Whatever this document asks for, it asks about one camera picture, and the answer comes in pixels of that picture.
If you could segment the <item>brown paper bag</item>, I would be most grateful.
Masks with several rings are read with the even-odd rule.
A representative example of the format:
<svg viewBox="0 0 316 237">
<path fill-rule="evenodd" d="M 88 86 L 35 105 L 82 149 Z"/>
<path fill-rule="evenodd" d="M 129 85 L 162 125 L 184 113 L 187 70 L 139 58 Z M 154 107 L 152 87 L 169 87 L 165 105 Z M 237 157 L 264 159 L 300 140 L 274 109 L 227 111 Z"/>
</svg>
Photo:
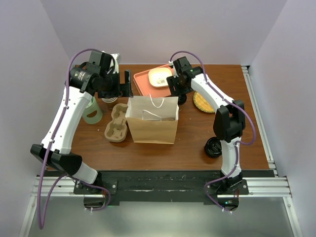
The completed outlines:
<svg viewBox="0 0 316 237">
<path fill-rule="evenodd" d="M 178 97 L 134 96 L 128 99 L 126 119 L 134 143 L 174 144 L 178 118 Z M 158 121 L 175 118 L 176 121 Z"/>
</svg>

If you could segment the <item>black coffee cup lid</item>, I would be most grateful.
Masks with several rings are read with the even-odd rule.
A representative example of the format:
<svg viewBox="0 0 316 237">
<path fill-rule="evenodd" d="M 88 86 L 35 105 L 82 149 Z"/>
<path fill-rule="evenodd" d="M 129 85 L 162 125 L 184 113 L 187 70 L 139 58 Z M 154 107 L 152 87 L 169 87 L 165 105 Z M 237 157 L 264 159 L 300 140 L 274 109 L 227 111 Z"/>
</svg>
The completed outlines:
<svg viewBox="0 0 316 237">
<path fill-rule="evenodd" d="M 186 101 L 187 101 L 186 94 L 181 95 L 181 96 L 178 97 L 178 105 L 183 105 L 183 104 L 186 103 Z"/>
</svg>

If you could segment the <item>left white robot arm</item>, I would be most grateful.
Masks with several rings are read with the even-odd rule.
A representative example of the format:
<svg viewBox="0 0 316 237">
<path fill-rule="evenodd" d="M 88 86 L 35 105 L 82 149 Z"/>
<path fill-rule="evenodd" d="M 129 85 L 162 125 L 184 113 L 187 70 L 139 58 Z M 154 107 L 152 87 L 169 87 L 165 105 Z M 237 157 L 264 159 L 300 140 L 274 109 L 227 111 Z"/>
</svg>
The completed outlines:
<svg viewBox="0 0 316 237">
<path fill-rule="evenodd" d="M 33 144 L 30 152 L 45 166 L 64 171 L 85 182 L 92 194 L 102 189 L 100 174 L 89 167 L 82 157 L 71 152 L 72 141 L 87 105 L 95 95 L 99 98 L 131 97 L 131 73 L 126 70 L 125 82 L 120 82 L 120 54 L 90 50 L 89 60 L 78 67 L 69 63 L 63 98 L 54 121 L 40 144 Z"/>
</svg>

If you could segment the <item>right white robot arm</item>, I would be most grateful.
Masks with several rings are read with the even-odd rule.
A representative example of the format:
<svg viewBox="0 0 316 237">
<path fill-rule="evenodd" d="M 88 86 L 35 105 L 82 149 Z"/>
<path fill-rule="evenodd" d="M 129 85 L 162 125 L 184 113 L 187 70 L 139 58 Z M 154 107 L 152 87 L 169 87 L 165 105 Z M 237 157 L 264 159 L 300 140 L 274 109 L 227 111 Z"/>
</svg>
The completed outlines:
<svg viewBox="0 0 316 237">
<path fill-rule="evenodd" d="M 223 93 L 205 74 L 203 67 L 192 67 L 186 57 L 169 61 L 173 75 L 167 78 L 171 96 L 178 97 L 178 104 L 186 103 L 187 94 L 196 91 L 213 107 L 213 131 L 221 143 L 222 168 L 220 189 L 231 194 L 242 181 L 239 165 L 239 144 L 245 129 L 244 103 Z"/>
</svg>

